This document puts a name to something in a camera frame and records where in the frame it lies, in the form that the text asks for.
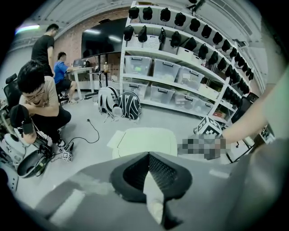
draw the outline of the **ceiling light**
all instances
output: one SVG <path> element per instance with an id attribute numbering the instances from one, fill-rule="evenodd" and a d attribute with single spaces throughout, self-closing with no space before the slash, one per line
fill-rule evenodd
<path id="1" fill-rule="evenodd" d="M 39 28 L 39 25 L 21 27 L 21 28 L 16 29 L 15 34 L 18 34 L 18 33 L 23 32 L 23 31 L 35 30 L 35 29 L 38 29 L 38 28 Z"/>
<path id="2" fill-rule="evenodd" d="M 89 29 L 85 31 L 86 33 L 90 33 L 90 34 L 100 34 L 101 32 L 98 30 L 93 30 L 93 29 Z"/>
<path id="3" fill-rule="evenodd" d="M 115 41 L 115 42 L 122 42 L 122 39 L 121 39 L 121 38 L 116 37 L 116 36 L 113 36 L 113 35 L 108 36 L 108 38 L 109 38 L 110 40 Z"/>

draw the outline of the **white shelving unit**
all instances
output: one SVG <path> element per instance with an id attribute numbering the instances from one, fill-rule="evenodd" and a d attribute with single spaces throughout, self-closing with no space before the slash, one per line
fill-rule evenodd
<path id="1" fill-rule="evenodd" d="M 136 5 L 135 1 L 132 3 L 131 7 L 134 7 L 134 6 L 140 8 L 140 14 L 139 15 L 142 15 L 142 9 L 143 8 L 148 7 L 145 5 Z M 212 38 L 214 37 L 214 34 L 217 31 L 213 27 L 211 27 L 212 28 L 211 36 L 208 39 L 205 39 L 202 37 L 201 32 L 203 30 L 203 27 L 207 23 L 203 22 L 199 18 L 198 18 L 198 20 L 200 21 L 201 26 L 200 26 L 198 32 L 194 33 L 189 29 L 189 26 L 191 23 L 191 19 L 193 19 L 195 17 L 193 17 L 189 14 L 183 13 L 187 17 L 187 19 L 186 19 L 183 27 L 177 27 L 174 25 L 174 18 L 176 17 L 176 14 L 179 13 L 178 10 L 174 10 L 174 9 L 169 8 L 169 10 L 171 11 L 171 19 L 169 22 L 165 23 L 165 22 L 160 21 L 160 19 L 159 19 L 160 11 L 162 9 L 164 9 L 164 7 L 159 7 L 159 6 L 149 6 L 149 7 L 151 7 L 153 10 L 153 18 L 151 20 L 145 21 L 142 19 L 142 17 L 139 17 L 138 21 L 141 23 L 132 23 L 130 18 L 127 19 L 126 26 L 131 25 L 134 28 L 135 34 L 138 34 L 144 25 L 147 27 L 147 35 L 158 36 L 160 34 L 162 27 L 166 31 L 167 37 L 171 37 L 171 35 L 175 31 L 178 31 L 182 37 L 182 42 L 185 42 L 188 38 L 194 37 L 195 41 L 197 42 L 197 47 L 194 49 L 194 51 L 198 50 L 199 47 L 205 43 L 209 49 L 209 53 L 207 54 L 207 57 L 211 56 L 211 54 L 214 51 L 216 51 L 218 53 L 218 56 L 219 56 L 219 61 L 222 58 L 224 58 L 227 62 L 227 67 L 229 65 L 232 65 L 233 69 L 235 69 L 236 72 L 239 73 L 239 70 L 237 68 L 235 68 L 234 59 L 232 59 L 230 61 L 224 54 L 222 54 L 222 51 L 220 51 L 220 48 L 221 48 L 223 43 L 221 42 L 218 46 L 214 45 Z M 229 51 L 227 51 L 227 53 L 230 53 L 232 48 L 235 47 L 235 45 L 233 45 L 232 42 L 230 42 L 230 45 L 231 45 L 231 49 Z M 193 70 L 195 70 L 201 74 L 204 74 L 206 78 L 208 78 L 212 81 L 221 83 L 223 85 L 223 87 L 222 87 L 218 97 L 213 98 L 212 96 L 209 96 L 209 95 L 207 95 L 201 91 L 198 91 L 196 89 L 192 89 L 192 88 L 190 88 L 184 84 L 170 82 L 167 80 L 154 78 L 152 76 L 126 74 L 126 73 L 124 73 L 124 63 L 125 63 L 125 55 L 126 54 L 135 55 L 135 56 L 150 57 L 152 59 L 161 59 L 161 60 L 170 61 L 170 62 L 179 64 L 181 66 L 188 67 L 188 68 L 193 69 Z M 239 97 L 242 97 L 232 86 L 229 85 L 229 81 L 230 81 L 229 78 L 226 78 L 224 80 L 220 76 L 218 76 L 216 73 L 214 73 L 213 71 L 207 69 L 206 67 L 204 67 L 198 63 L 192 62 L 191 60 L 188 60 L 188 59 L 182 57 L 181 55 L 175 55 L 175 54 L 171 54 L 171 53 L 168 53 L 165 51 L 160 51 L 160 50 L 153 49 L 153 48 L 129 47 L 129 46 L 127 46 L 127 42 L 123 40 L 122 51 L 121 51 L 121 66 L 120 66 L 120 91 L 121 91 L 121 93 L 123 92 L 123 79 L 124 78 L 141 79 L 141 80 L 146 80 L 146 81 L 150 81 L 150 82 L 166 84 L 166 85 L 173 86 L 176 88 L 184 89 L 188 92 L 192 92 L 192 93 L 197 94 L 201 97 L 205 97 L 207 99 L 210 99 L 211 101 L 214 102 L 214 106 L 211 109 L 211 111 L 208 113 L 208 116 L 210 116 L 212 119 L 214 119 L 218 122 L 221 122 L 221 123 L 227 123 L 232 118 L 234 113 L 236 112 L 236 109 L 233 109 L 229 104 L 223 103 L 221 101 L 223 96 L 224 96 L 225 90 L 227 88 L 230 88 Z M 201 114 L 199 112 L 192 111 L 192 110 L 186 110 L 183 107 L 176 106 L 172 102 L 170 104 L 162 104 L 162 103 L 151 101 L 148 96 L 146 96 L 144 98 L 144 100 L 141 100 L 141 103 L 147 104 L 147 105 L 152 105 L 152 106 L 157 106 L 157 107 L 161 107 L 161 108 L 166 108 L 166 109 L 170 109 L 170 110 L 174 110 L 174 111 L 180 111 L 180 112 L 188 113 L 191 115 L 196 115 L 196 116 L 201 116 L 201 117 L 206 116 L 206 115 Z M 225 120 L 223 118 L 220 118 L 220 117 L 213 115 L 213 113 L 216 111 L 216 109 L 218 108 L 219 105 L 222 105 L 228 109 L 227 118 L 229 118 L 229 120 Z"/>

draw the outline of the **black t-shirt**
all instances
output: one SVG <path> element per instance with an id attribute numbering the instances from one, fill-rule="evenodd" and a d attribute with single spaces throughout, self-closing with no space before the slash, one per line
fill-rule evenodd
<path id="1" fill-rule="evenodd" d="M 43 35 L 33 45 L 31 59 L 37 60 L 44 65 L 49 65 L 47 49 L 54 47 L 54 38 L 49 35 Z"/>

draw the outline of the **sitting person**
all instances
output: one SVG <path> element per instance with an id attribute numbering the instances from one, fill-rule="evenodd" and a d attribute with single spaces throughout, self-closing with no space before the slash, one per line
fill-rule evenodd
<path id="1" fill-rule="evenodd" d="M 69 91 L 68 104 L 73 105 L 73 104 L 78 103 L 77 101 L 73 99 L 73 94 L 76 89 L 76 82 L 68 80 L 68 79 L 64 79 L 64 74 L 67 71 L 72 71 L 80 67 L 68 67 L 64 64 L 65 61 L 66 61 L 66 53 L 60 52 L 57 56 L 57 62 L 54 64 L 54 72 L 55 72 L 54 82 L 56 85 L 56 90 L 58 92 L 66 91 L 66 90 Z"/>
<path id="2" fill-rule="evenodd" d="M 17 82 L 22 92 L 19 104 L 28 109 L 37 130 L 48 135 L 58 147 L 64 147 L 58 129 L 70 121 L 71 114 L 59 107 L 53 78 L 44 76 L 43 65 L 31 60 L 21 68 Z M 36 137 L 35 131 L 23 134 L 27 143 L 34 143 Z"/>

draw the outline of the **glasses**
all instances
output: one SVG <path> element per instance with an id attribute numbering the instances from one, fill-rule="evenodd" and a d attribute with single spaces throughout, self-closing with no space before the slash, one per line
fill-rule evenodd
<path id="1" fill-rule="evenodd" d="M 30 102 L 31 100 L 33 100 L 33 99 L 37 98 L 37 97 L 38 97 L 38 96 L 40 96 L 40 95 L 43 95 L 44 93 L 45 93 L 45 89 L 43 89 L 43 92 L 41 92 L 41 93 L 37 94 L 37 95 L 36 95 L 36 96 L 34 96 L 33 98 L 29 99 L 27 102 Z"/>

